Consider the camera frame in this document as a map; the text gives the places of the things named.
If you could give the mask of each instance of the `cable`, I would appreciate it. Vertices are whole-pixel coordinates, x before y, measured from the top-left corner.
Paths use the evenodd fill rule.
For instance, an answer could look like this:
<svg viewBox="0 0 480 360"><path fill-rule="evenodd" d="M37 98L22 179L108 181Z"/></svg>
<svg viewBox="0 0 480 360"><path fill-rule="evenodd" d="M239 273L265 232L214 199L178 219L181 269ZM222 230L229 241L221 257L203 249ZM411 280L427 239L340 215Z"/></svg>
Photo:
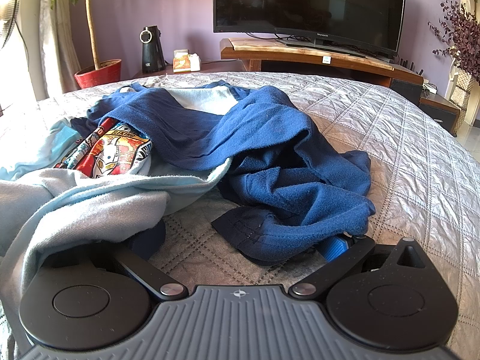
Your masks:
<svg viewBox="0 0 480 360"><path fill-rule="evenodd" d="M286 36L284 38L278 36L277 34L274 34L275 35L275 38L261 38L260 36L256 36L256 35L252 35L251 33L249 32L245 32L248 36L250 36L251 38L255 38L255 39L263 39L263 40L275 40L275 39L288 39L289 36Z"/></svg>
<svg viewBox="0 0 480 360"><path fill-rule="evenodd" d="M22 38L22 41L23 41L23 48L25 49L25 56L27 57L27 71L30 72L30 67L29 67L30 58L28 57L27 44L25 43L25 39L23 38L22 32L20 31L20 27L18 26L17 18L15 18L15 25L17 26L18 33L20 34L20 37Z"/></svg>
<svg viewBox="0 0 480 360"><path fill-rule="evenodd" d="M5 111L6 109L8 109L8 108L10 107L10 105L11 105L11 104L7 105L6 108L3 108L3 109L0 108L0 111L1 111L1 112Z"/></svg>
<svg viewBox="0 0 480 360"><path fill-rule="evenodd" d="M203 65L212 64L213 62L225 62L225 61L238 61L238 59L217 59L215 61L205 61L202 62Z"/></svg>
<svg viewBox="0 0 480 360"><path fill-rule="evenodd" d="M299 42L308 42L312 43L311 38L306 37L306 36L298 36L298 35L291 35L288 37L288 39L293 39Z"/></svg>
<svg viewBox="0 0 480 360"><path fill-rule="evenodd" d="M376 58L377 56L375 55L375 53L371 52L370 50L367 50L367 49L362 49L360 47L356 47L354 46L353 44L341 44L341 43L336 43L334 42L332 45L335 45L335 46L338 46L338 47L342 47L344 49L347 49L347 50L354 50L354 51L358 51L360 53L363 53L363 54L366 54L368 56L371 56L373 58Z"/></svg>

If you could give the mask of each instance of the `quilted bedspread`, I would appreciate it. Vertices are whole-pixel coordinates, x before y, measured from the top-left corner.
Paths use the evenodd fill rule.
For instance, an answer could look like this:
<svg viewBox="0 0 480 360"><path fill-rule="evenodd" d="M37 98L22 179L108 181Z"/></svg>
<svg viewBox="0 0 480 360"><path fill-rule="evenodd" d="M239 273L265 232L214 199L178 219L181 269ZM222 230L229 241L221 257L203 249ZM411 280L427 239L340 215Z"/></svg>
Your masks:
<svg viewBox="0 0 480 360"><path fill-rule="evenodd" d="M215 73L159 76L141 84L194 87L216 80L248 88L273 85L308 113L339 152L365 150L371 158L368 197L376 207L368 235L396 244L414 237L457 298L460 315L449 347L464 360L480 357L480 166L429 116L388 88L321 76ZM89 88L32 104L0 118L0 147L16 147L62 117L84 116L102 95L129 81ZM190 289L195 284L271 284L286 287L324 260L306 252L259 267L227 244L210 222L235 204L213 190L165 218L167 241L151 262Z"/></svg>

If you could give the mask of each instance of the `fan grille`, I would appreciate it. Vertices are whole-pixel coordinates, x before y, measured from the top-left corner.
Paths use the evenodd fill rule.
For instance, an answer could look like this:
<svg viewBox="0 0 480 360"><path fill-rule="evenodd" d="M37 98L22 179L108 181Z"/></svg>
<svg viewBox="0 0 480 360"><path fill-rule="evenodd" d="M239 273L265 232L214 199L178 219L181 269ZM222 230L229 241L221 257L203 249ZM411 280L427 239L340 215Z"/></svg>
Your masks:
<svg viewBox="0 0 480 360"><path fill-rule="evenodd" d="M9 0L0 5L0 50L7 44L18 13L19 0Z"/></svg>

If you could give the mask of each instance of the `black circular pad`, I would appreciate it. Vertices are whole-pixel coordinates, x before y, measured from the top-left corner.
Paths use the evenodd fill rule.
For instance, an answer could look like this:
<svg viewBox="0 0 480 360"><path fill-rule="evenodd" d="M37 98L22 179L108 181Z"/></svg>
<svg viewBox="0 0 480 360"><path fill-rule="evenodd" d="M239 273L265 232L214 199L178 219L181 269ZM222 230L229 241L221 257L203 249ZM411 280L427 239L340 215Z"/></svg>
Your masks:
<svg viewBox="0 0 480 360"><path fill-rule="evenodd" d="M326 306L335 324L363 345L425 350L444 344L457 319L455 298L439 282L422 269L381 268L339 281Z"/></svg>
<svg viewBox="0 0 480 360"><path fill-rule="evenodd" d="M53 299L55 309L72 318L98 314L109 304L109 293L96 286L72 286L61 290Z"/></svg>
<svg viewBox="0 0 480 360"><path fill-rule="evenodd" d="M142 285L88 264L40 268L19 310L33 342L68 351L119 342L149 314L150 299Z"/></svg>
<svg viewBox="0 0 480 360"><path fill-rule="evenodd" d="M376 311L391 317L414 315L425 306L425 299L416 290L393 284L370 291L368 302Z"/></svg>

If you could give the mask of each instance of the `cartoon print shirt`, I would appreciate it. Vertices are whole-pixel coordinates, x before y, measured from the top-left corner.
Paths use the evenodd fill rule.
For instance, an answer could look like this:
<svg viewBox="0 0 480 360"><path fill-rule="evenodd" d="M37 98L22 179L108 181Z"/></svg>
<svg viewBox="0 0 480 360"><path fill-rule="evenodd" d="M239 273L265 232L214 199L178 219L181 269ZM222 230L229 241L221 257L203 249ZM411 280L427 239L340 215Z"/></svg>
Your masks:
<svg viewBox="0 0 480 360"><path fill-rule="evenodd" d="M93 179L122 175L137 168L151 150L147 136L109 117L55 168L77 169Z"/></svg>

